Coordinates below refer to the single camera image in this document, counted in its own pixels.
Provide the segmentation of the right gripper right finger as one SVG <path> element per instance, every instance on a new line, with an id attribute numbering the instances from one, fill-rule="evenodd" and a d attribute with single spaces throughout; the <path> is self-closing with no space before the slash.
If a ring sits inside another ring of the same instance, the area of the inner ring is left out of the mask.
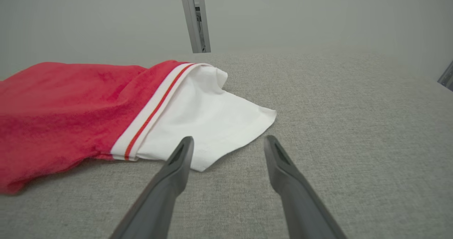
<path id="1" fill-rule="evenodd" d="M 270 184 L 281 197 L 290 239 L 346 239 L 346 235 L 275 136 L 264 140 Z"/>

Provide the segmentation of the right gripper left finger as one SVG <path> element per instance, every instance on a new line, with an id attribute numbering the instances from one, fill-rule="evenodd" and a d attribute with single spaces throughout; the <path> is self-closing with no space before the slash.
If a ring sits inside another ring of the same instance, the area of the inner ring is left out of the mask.
<path id="1" fill-rule="evenodd" d="M 166 239 L 177 197 L 185 190 L 194 139 L 184 137 L 116 227 L 111 239 Z"/>

